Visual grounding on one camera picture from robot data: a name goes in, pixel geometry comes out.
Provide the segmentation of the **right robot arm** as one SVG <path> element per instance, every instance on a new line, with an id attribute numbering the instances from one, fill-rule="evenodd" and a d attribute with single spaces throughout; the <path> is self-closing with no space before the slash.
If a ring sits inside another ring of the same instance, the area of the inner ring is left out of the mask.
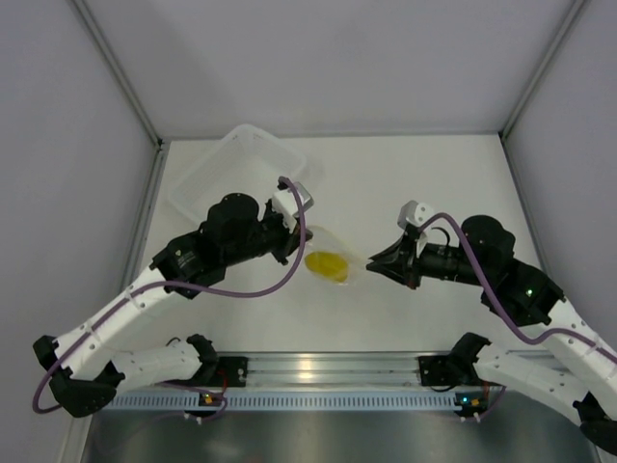
<path id="1" fill-rule="evenodd" d="M 514 256 L 514 235 L 497 219 L 452 222 L 457 246 L 430 243 L 431 220 L 401 219 L 401 237 L 370 257 L 367 271 L 410 289 L 422 279 L 478 286 L 480 301 L 523 343 L 545 347 L 558 371 L 519 357 L 494 340 L 464 334 L 444 355 L 420 359 L 424 386 L 499 385 L 572 422 L 594 446 L 616 452 L 616 352 L 582 319 L 542 270 Z"/>

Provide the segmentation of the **clear zip top bag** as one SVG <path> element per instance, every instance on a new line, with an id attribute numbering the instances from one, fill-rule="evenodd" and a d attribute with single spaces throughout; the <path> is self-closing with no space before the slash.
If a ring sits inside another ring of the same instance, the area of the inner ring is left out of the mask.
<path id="1" fill-rule="evenodd" d="M 316 279 L 335 286 L 349 286 L 365 271 L 367 256 L 332 231 L 309 225 L 307 236 L 303 263 Z"/>

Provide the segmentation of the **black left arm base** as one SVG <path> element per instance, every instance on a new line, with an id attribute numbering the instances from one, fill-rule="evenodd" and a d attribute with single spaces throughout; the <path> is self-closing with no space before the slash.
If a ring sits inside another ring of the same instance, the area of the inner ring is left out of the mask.
<path id="1" fill-rule="evenodd" d="M 216 362 L 206 362 L 198 369 L 190 382 L 195 387 L 244 388 L 247 382 L 248 366 L 248 357 L 224 355 Z"/>

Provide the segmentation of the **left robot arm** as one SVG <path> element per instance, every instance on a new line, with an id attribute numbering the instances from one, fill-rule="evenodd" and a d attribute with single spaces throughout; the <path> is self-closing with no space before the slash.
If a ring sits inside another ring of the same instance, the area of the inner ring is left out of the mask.
<path id="1" fill-rule="evenodd" d="M 243 193 L 224 196 L 208 209 L 195 231 L 160 251 L 121 294 L 75 329 L 42 336 L 33 350 L 45 370 L 36 392 L 49 389 L 74 418 L 88 417 L 120 394 L 158 384 L 204 387 L 220 370 L 211 340 L 192 335 L 143 351 L 128 344 L 155 319 L 182 300 L 201 293 L 253 299 L 282 288 L 299 267 L 311 238 L 305 214 L 313 199 L 300 183 L 280 184 L 266 205 Z M 282 279 L 266 289 L 218 289 L 229 268 L 272 256 L 289 265 Z"/>

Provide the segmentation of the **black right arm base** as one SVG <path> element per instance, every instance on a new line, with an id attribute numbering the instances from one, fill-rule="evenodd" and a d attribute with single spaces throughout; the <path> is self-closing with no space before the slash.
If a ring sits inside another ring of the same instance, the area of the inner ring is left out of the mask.
<path id="1" fill-rule="evenodd" d="M 422 386 L 453 388 L 465 383 L 465 366 L 454 355 L 420 356 L 417 360 Z"/>

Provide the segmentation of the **yellow fake food slice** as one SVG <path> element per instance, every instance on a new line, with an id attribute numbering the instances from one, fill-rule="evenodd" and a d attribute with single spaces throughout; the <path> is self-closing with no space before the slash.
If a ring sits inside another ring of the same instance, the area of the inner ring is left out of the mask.
<path id="1" fill-rule="evenodd" d="M 348 261 L 340 254 L 311 252 L 305 257 L 306 268 L 318 277 L 336 284 L 343 284 L 349 277 Z"/>

